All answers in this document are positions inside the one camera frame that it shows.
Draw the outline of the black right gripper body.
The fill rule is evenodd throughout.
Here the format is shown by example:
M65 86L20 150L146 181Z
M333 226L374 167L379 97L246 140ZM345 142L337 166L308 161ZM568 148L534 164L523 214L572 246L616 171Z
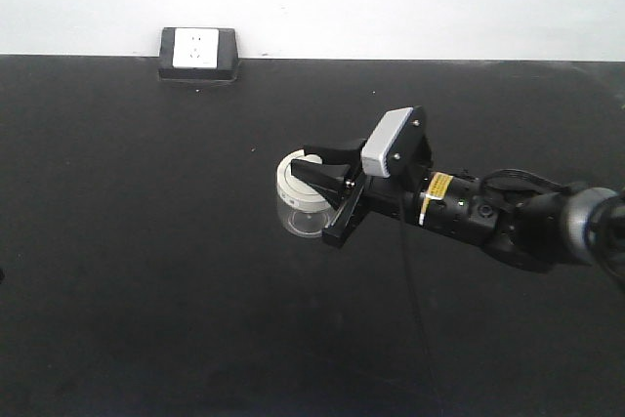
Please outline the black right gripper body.
M427 138L412 147L414 152L398 176L369 177L358 170L351 180L344 179L341 190L321 192L337 210L322 231L325 244L341 248L369 213L417 225L417 205L430 176L433 158Z

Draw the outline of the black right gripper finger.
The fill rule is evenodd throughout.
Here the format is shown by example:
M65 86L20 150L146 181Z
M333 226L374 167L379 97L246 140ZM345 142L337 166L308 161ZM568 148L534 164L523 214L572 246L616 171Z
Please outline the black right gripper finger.
M326 165L357 166L366 139L355 139L334 144L303 145L305 155L317 155Z
M315 163L296 158L291 163L291 174L321 195L334 209L344 202L357 206L358 165Z

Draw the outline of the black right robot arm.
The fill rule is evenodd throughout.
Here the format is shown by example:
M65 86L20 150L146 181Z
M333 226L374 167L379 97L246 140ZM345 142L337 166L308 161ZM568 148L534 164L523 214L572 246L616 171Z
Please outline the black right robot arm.
M582 182L558 184L518 169L482 178L433 170L426 138L392 149L389 177L369 176L365 142L305 146L292 175L336 213L322 240L342 247L369 213L477 246L515 269L598 266L624 284L624 194Z

